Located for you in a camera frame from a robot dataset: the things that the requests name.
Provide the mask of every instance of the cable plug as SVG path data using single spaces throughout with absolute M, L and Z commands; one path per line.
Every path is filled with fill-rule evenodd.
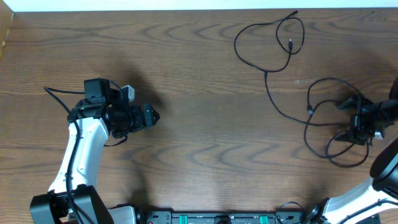
M 311 106 L 311 105 L 308 105 L 308 106 L 307 106 L 307 110 L 308 110 L 308 114 L 309 114 L 309 115 L 313 115 L 313 109 L 312 109 L 312 106 Z
M 289 39 L 289 51 L 292 51 L 293 50 L 293 41 L 292 41 L 292 39 L 290 38 Z

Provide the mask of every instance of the wooden tabletop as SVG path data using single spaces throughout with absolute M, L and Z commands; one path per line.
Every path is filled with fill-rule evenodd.
M 281 19 L 291 10 L 17 13 L 0 60 L 0 223 L 31 223 L 32 197 L 54 180 L 68 141 L 66 112 L 43 86 L 83 90 L 102 77 L 136 89 L 161 119 L 103 151 L 98 192 L 107 207 L 135 203 L 178 210 L 274 210 L 294 200 L 304 207 L 336 197 L 369 177 L 374 158 L 398 133 L 387 129 L 361 166 L 342 169 L 304 145 L 304 125 L 282 117 L 264 88 L 263 73 L 242 63 L 233 39 L 245 26 Z M 398 73 L 397 9 L 306 9 L 305 43 L 289 66 L 269 74 L 278 107 L 306 120 L 306 92 L 319 78 L 338 77 L 370 100 L 388 99 Z M 266 68 L 287 54 L 274 26 L 255 27 L 238 40 L 241 55 Z M 301 41 L 301 26 L 285 22 L 283 44 Z M 350 89 L 326 82 L 312 104 L 344 99 Z M 59 94 L 72 107 L 81 95 Z M 314 122 L 348 121 L 333 105 Z M 309 128 L 324 153 L 339 129 Z M 345 143 L 334 142 L 337 152 Z M 355 146 L 340 162 L 361 160 Z M 395 223 L 398 212 L 382 215 Z

